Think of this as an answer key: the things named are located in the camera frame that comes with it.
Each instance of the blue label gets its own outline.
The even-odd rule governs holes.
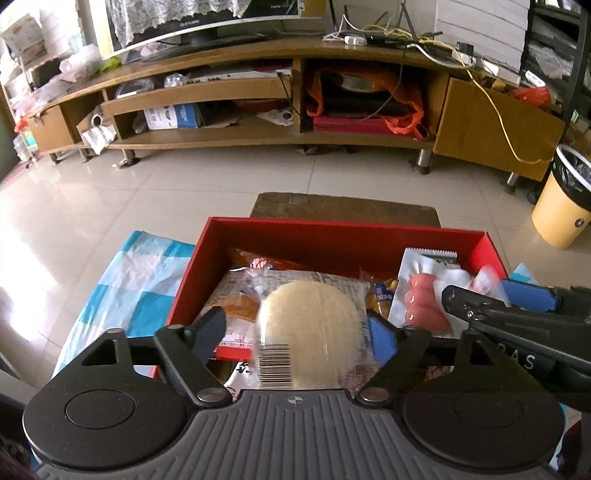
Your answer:
[[[388,290],[385,284],[376,283],[374,288],[375,296],[378,299],[378,301],[393,301],[394,292],[392,290]]]
[[[174,105],[174,113],[176,113],[177,115],[177,124],[179,128],[197,127],[195,107],[192,103],[182,103],[181,105]]]

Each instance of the metal table leg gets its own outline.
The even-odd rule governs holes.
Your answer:
[[[503,190],[513,195],[515,193],[515,184],[517,183],[518,179],[519,175],[512,171],[507,181],[503,184]]]
[[[88,162],[95,156],[93,151],[89,148],[81,148],[78,150],[78,152],[80,152],[80,155],[82,155],[82,163]]]
[[[413,170],[419,175],[426,175],[429,173],[429,160],[431,159],[431,150],[423,148],[418,154],[418,160],[413,163]]]
[[[61,162],[61,160],[59,160],[58,156],[56,153],[50,153],[49,154],[49,158],[51,159],[51,161],[57,165],[59,162]]]
[[[122,150],[123,160],[117,166],[119,168],[131,167],[139,162],[139,158],[135,156],[135,150]]]

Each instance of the pink sausage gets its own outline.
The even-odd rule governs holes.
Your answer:
[[[406,312],[405,323],[429,330],[435,335],[447,332],[449,322],[440,311],[435,311],[419,305],[411,305]]]
[[[404,296],[404,303],[407,307],[411,305],[418,305],[428,309],[439,311],[437,300],[433,291],[425,290],[424,288],[413,288]]]
[[[433,291],[433,281],[437,277],[428,273],[417,273],[410,277],[408,283],[411,288],[424,288],[425,290]]]

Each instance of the black trash bag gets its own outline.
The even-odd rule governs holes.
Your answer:
[[[571,152],[562,151],[566,160],[588,182],[591,183],[591,168]],[[581,208],[591,212],[591,192],[581,184],[561,160],[554,160],[552,173],[564,194]]]

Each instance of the monitor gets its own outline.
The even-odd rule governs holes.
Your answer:
[[[139,3],[144,9],[137,11]],[[318,18],[324,0],[93,0],[93,27],[104,59],[177,35],[269,20]]]

